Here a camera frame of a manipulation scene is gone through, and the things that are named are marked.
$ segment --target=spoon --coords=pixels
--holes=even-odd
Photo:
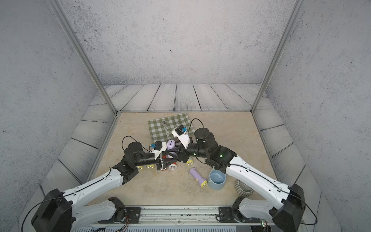
[[[169,131],[167,131],[166,121],[165,119],[162,120],[162,125],[165,127],[166,136],[169,138]]]

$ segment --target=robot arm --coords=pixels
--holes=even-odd
[[[100,204],[84,205],[130,181],[138,173],[138,166],[155,164],[159,170],[175,161],[186,163],[190,156],[196,156],[204,157],[209,166],[241,180],[268,200],[253,201],[239,197],[232,206],[233,217],[237,221],[262,218],[273,220],[285,232],[297,231],[305,210],[301,187],[296,184],[289,187],[256,170],[232,150],[219,146],[207,128],[196,130],[196,143],[192,143],[183,126],[177,127],[172,133],[182,143],[180,146],[165,151],[166,143],[156,142],[153,151],[145,153],[141,143],[132,142],[124,150],[122,160],[108,172],[64,192],[58,189],[49,192],[31,220],[35,230],[62,232],[99,220],[121,222],[126,216],[125,205],[116,197]],[[171,152],[174,159],[163,158],[161,152]]]
[[[260,218],[272,219],[285,232],[298,230],[305,211],[304,192],[300,186],[296,184],[288,186],[258,171],[232,150],[218,145],[214,135],[207,128],[195,131],[196,143],[192,143],[191,138],[185,138],[188,133],[182,125],[175,128],[172,133],[182,142],[177,150],[179,161],[185,162],[190,156],[204,157],[206,164],[241,180],[268,200],[263,202],[263,208],[260,206],[261,201],[254,201],[256,208],[251,214],[252,210],[251,208],[246,210],[246,204],[250,205],[252,201],[237,199],[236,206],[234,204],[234,218],[237,221],[259,215]]]

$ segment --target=gray concrete wall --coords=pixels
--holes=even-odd
[[[371,227],[370,12],[308,0],[267,90],[345,231]]]
[[[97,88],[45,0],[1,1],[0,32],[0,231],[8,231]]]
[[[60,3],[103,84],[260,83],[295,0]]]

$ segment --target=beige table surface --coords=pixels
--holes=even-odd
[[[102,175],[109,167],[121,161],[124,155],[121,140],[124,136],[131,135],[147,148],[151,144],[148,121],[175,114],[177,113],[122,113],[95,176]],[[190,119],[199,118],[214,134],[219,145],[228,147],[250,165],[276,179],[250,112],[190,112],[188,116]],[[197,120],[192,125],[195,129],[202,127]],[[131,142],[131,138],[126,138],[124,148]],[[201,188],[189,170],[196,167],[201,176],[207,179],[212,168],[195,158],[191,166],[179,162],[177,164],[175,170],[157,171],[155,168],[139,171],[131,181],[99,196],[91,204],[113,196],[118,197],[125,205],[231,205],[236,200],[238,195],[234,190],[235,178],[227,176],[226,185],[220,191],[208,186]],[[264,199],[256,192],[249,198]]]

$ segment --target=green checkered cloth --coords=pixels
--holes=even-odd
[[[163,119],[166,121],[166,128],[162,125]],[[192,126],[192,128],[189,129],[190,124],[191,120],[189,120],[187,113],[182,113],[167,118],[149,120],[148,125],[150,127],[152,143],[155,143],[156,141],[167,142],[170,139],[176,138],[173,136],[171,131],[179,125],[183,125],[189,130],[190,134],[193,134],[194,128]]]

